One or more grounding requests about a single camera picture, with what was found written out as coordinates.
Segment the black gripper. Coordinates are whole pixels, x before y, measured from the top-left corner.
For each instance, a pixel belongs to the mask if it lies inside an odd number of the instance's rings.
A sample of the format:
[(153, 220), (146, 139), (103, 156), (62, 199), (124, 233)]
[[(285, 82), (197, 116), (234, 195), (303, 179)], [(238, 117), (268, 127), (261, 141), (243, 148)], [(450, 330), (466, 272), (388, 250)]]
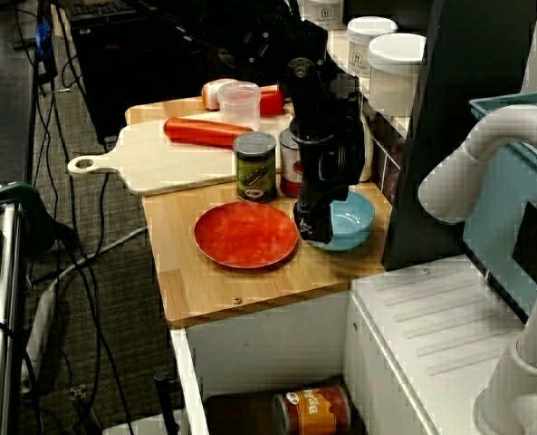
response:
[(292, 138), (298, 144), (302, 164), (294, 223), (305, 241), (331, 241), (331, 202), (346, 198), (349, 186), (358, 183), (358, 148), (344, 135)]

